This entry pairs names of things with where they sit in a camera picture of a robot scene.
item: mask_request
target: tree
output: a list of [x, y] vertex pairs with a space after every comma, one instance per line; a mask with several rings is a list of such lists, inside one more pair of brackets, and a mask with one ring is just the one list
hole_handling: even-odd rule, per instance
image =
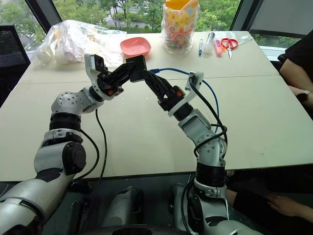
[[225, 22], [218, 20], [218, 17], [208, 10], [200, 12], [197, 21], [196, 31], [222, 31], [227, 27]]
[[114, 0], [113, 3], [114, 7], [117, 9], [117, 7], [121, 8], [124, 12], [124, 22], [127, 24], [127, 27], [131, 26], [131, 20], [128, 17], [128, 13], [130, 8], [134, 5], [134, 2], [132, 0]]
[[104, 25], [104, 18], [107, 12], [104, 12], [96, 3], [76, 0], [54, 0], [62, 20], [76, 20], [90, 24]]
[[153, 33], [161, 32], [162, 21], [162, 5], [164, 0], [139, 0], [138, 6], [140, 7], [140, 14], [145, 16], [145, 22], [152, 28]]
[[14, 23], [18, 35], [26, 37], [32, 46], [39, 45], [45, 37], [43, 29], [24, 0], [0, 4], [0, 23]]
[[261, 34], [251, 34], [254, 40], [259, 46], [271, 46], [271, 47], [283, 47], [289, 48], [296, 42], [299, 38], [289, 38], [282, 36], [273, 36], [273, 35], [261, 35]]
[[117, 14], [117, 5], [115, 0], [99, 0], [100, 6], [104, 11], [107, 11], [117, 28], [116, 14]]
[[200, 0], [197, 31], [229, 30], [240, 0]]

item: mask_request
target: plastic bag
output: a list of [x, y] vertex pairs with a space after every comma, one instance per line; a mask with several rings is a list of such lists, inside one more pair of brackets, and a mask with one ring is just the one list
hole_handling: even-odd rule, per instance
[[253, 37], [247, 31], [216, 31], [215, 39], [232, 38], [238, 41], [241, 45], [253, 39]]
[[66, 65], [84, 61], [84, 54], [97, 54], [106, 66], [123, 63], [120, 43], [126, 32], [109, 30], [94, 24], [67, 20], [51, 27], [32, 57], [37, 66]]
[[167, 51], [187, 53], [191, 50], [199, 10], [198, 0], [190, 0], [181, 10], [163, 5], [161, 37]]

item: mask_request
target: pen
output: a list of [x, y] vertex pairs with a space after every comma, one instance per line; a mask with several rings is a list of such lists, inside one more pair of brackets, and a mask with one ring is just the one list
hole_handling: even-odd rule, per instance
[[199, 45], [199, 57], [201, 57], [201, 54], [202, 54], [202, 43], [203, 43], [203, 40], [200, 39], [200, 45]]

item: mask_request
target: person's arm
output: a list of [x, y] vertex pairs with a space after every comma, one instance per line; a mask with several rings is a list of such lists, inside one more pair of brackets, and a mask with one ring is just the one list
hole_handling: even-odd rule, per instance
[[308, 74], [291, 60], [287, 59], [279, 72], [288, 85], [313, 92], [313, 82]]
[[286, 216], [299, 216], [313, 223], [313, 209], [284, 196], [267, 196], [268, 204], [277, 212]]
[[227, 189], [227, 202], [229, 203], [229, 205], [231, 207], [234, 207], [234, 202], [235, 202], [235, 199], [236, 199], [236, 196], [237, 196], [237, 192], [234, 192], [230, 189]]
[[[303, 93], [304, 90], [289, 86], [290, 90], [294, 95], [298, 95]], [[313, 109], [313, 93], [308, 94], [308, 99], [304, 101], [302, 104], [304, 104], [306, 107]]]

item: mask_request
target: black cable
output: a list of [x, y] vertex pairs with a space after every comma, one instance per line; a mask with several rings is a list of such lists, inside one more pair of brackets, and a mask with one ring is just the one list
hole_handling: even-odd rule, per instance
[[[198, 91], [198, 89], [195, 87], [195, 85], [192, 84], [192, 82], [190, 81], [190, 87], [191, 89], [197, 94], [197, 96], [199, 96], [199, 98], [207, 105], [207, 107], [210, 109], [210, 111], [212, 112], [213, 116], [215, 117], [215, 119], [217, 120], [217, 123], [220, 125], [221, 129], [224, 131], [224, 126], [219, 118], [219, 116], [216, 114], [215, 110], [213, 109], [213, 107], [211, 106], [211, 104], [203, 97], [203, 95]], [[224, 132], [224, 138], [225, 138], [225, 142], [227, 143], [227, 134], [226, 131]]]
[[182, 222], [185, 226], [185, 229], [186, 231], [189, 233], [189, 235], [192, 235], [192, 233], [190, 232], [190, 229], [188, 227], [188, 224], [187, 224], [187, 221], [186, 221], [186, 218], [185, 218], [185, 212], [184, 212], [184, 199], [185, 199], [185, 194], [186, 194], [186, 191], [188, 192], [187, 193], [187, 197], [189, 197], [189, 190], [190, 188], [192, 187], [192, 184], [194, 183], [194, 179], [191, 180], [187, 185], [186, 187], [184, 188], [184, 190], [182, 191], [182, 195], [181, 195], [181, 200], [180, 200], [180, 212], [181, 212], [181, 219], [182, 219]]
[[93, 139], [92, 139], [89, 135], [87, 135], [87, 133], [86, 133], [85, 131], [83, 131], [82, 129], [80, 129], [80, 132], [83, 133], [84, 136], [86, 136], [87, 139], [88, 139], [88, 140], [92, 143], [92, 145], [94, 146], [94, 148], [95, 148], [95, 150], [96, 150], [96, 152], [97, 152], [97, 158], [96, 158], [96, 161], [95, 161], [95, 163], [93, 164], [92, 168], [91, 168], [88, 172], [86, 172], [85, 174], [83, 174], [83, 175], [77, 177], [76, 179], [74, 179], [73, 182], [78, 181], [78, 180], [80, 180], [80, 179], [83, 179], [84, 177], [86, 177], [87, 175], [89, 175], [89, 174], [96, 168], [96, 166], [98, 165], [99, 159], [100, 159], [100, 153], [99, 153], [99, 149], [98, 149], [98, 146], [96, 145], [96, 143], [93, 141]]
[[107, 155], [108, 155], [107, 136], [106, 136], [106, 133], [105, 133], [105, 131], [104, 131], [102, 125], [101, 125], [101, 122], [100, 122], [100, 120], [99, 120], [99, 117], [98, 117], [98, 109], [96, 109], [96, 112], [95, 112], [95, 113], [96, 113], [97, 122], [98, 122], [98, 124], [99, 124], [99, 126], [100, 126], [100, 128], [101, 128], [102, 133], [103, 133], [103, 138], [104, 138], [104, 151], [105, 151], [105, 154], [104, 154], [104, 162], [103, 162], [103, 166], [102, 166], [100, 178], [99, 178], [99, 180], [98, 180], [98, 186], [97, 186], [96, 192], [95, 192], [95, 194], [94, 194], [94, 197], [93, 197], [93, 199], [92, 199], [89, 212], [88, 212], [88, 214], [87, 214], [87, 216], [86, 216], [86, 219], [85, 219], [85, 222], [84, 222], [84, 224], [83, 224], [83, 226], [82, 226], [82, 230], [84, 229], [84, 227], [85, 227], [85, 225], [86, 225], [86, 222], [87, 222], [87, 220], [88, 220], [88, 218], [89, 218], [89, 216], [90, 216], [90, 212], [91, 212], [92, 206], [93, 206], [93, 204], [94, 204], [94, 201], [95, 201], [95, 199], [96, 199], [96, 197], [97, 197], [97, 194], [98, 194], [98, 192], [99, 192], [100, 185], [101, 185], [101, 181], [102, 181], [102, 177], [103, 177], [103, 173], [104, 173], [104, 170], [105, 170], [106, 164], [107, 164]]
[[196, 157], [198, 156], [198, 155], [197, 155], [197, 150], [198, 150], [202, 145], [204, 145], [204, 144], [206, 144], [206, 143], [208, 143], [208, 142], [210, 142], [210, 141], [212, 141], [212, 140], [214, 140], [214, 139], [217, 139], [218, 137], [220, 137], [220, 136], [222, 136], [222, 135], [225, 135], [225, 134], [226, 134], [226, 131], [227, 131], [227, 127], [226, 127], [226, 126], [223, 126], [222, 132], [220, 132], [220, 133], [218, 133], [218, 134], [212, 136], [211, 138], [208, 138], [207, 140], [205, 140], [205, 141], [199, 143], [199, 144], [195, 147], [195, 149], [194, 149], [194, 154], [195, 154], [195, 156], [196, 156]]

